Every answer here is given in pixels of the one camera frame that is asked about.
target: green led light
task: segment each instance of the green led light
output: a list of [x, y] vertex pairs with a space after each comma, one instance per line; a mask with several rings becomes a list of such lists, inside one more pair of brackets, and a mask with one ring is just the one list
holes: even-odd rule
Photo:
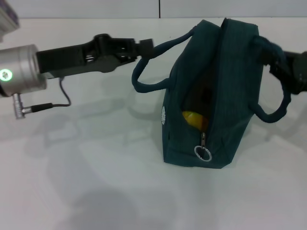
[[12, 71], [9, 69], [2, 69], [0, 70], [0, 80], [1, 81], [9, 81], [13, 77]]

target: dark green bag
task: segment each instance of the dark green bag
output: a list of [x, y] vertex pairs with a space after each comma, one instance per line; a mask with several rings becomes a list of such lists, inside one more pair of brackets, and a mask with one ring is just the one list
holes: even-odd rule
[[[283, 102], [275, 113], [267, 115], [258, 105], [263, 70], [263, 65], [257, 61], [260, 51], [265, 48], [281, 59], [283, 51], [260, 37], [256, 25], [225, 19], [221, 27], [201, 21], [186, 35], [155, 47], [152, 58], [190, 37], [169, 78], [154, 85], [138, 82], [149, 62], [142, 58], [133, 72], [132, 84], [141, 93], [166, 89], [162, 108], [165, 162], [223, 168], [232, 161], [254, 114], [268, 123], [285, 116], [291, 97], [284, 87]], [[212, 92], [204, 90], [199, 95], [204, 98], [201, 102], [204, 106], [195, 107], [200, 113], [210, 113], [209, 127], [202, 133], [187, 123], [182, 108], [186, 103], [194, 106], [194, 99], [189, 95], [204, 82]]]

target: silver cylindrical motor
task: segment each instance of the silver cylindrical motor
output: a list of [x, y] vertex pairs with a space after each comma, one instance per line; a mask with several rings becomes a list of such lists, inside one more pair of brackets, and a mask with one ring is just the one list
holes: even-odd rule
[[35, 45], [0, 50], [0, 87], [3, 96], [44, 90], [45, 74], [40, 74]]

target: yellow object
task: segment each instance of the yellow object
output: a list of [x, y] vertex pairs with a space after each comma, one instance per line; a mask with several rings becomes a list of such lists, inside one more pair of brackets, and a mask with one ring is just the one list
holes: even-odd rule
[[209, 124], [207, 118], [192, 111], [184, 111], [182, 112], [182, 115], [190, 126], [197, 128], [199, 131], [207, 130]]

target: fabric strap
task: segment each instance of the fabric strap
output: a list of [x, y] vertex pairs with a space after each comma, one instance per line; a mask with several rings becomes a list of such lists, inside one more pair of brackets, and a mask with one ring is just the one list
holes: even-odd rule
[[132, 85], [134, 86], [135, 90], [137, 92], [141, 93], [147, 93], [152, 92], [156, 90], [162, 90], [170, 88], [172, 85], [172, 82], [169, 78], [162, 80], [161, 82], [157, 84], [144, 84], [140, 83], [138, 81], [140, 75], [142, 74], [143, 70], [147, 66], [150, 59], [156, 58], [157, 56], [160, 56], [161, 54], [168, 51], [170, 48], [186, 41], [188, 38], [190, 38], [194, 34], [193, 30], [188, 32], [187, 34], [183, 35], [182, 37], [179, 37], [177, 39], [162, 43], [158, 46], [156, 46], [153, 50], [153, 56], [151, 58], [142, 58], [139, 63], [136, 65], [133, 73], [132, 73]]
[[[253, 44], [259, 46], [260, 48], [265, 48], [273, 53], [275, 56], [279, 57], [281, 62], [286, 61], [283, 50], [276, 44], [271, 43], [264, 37], [256, 36], [253, 39]], [[262, 121], [266, 123], [275, 123], [282, 119], [287, 113], [287, 107], [291, 102], [291, 93], [282, 85], [283, 89], [283, 101], [279, 108], [272, 114], [266, 114], [262, 107], [258, 103], [250, 103], [249, 108], [259, 117]]]

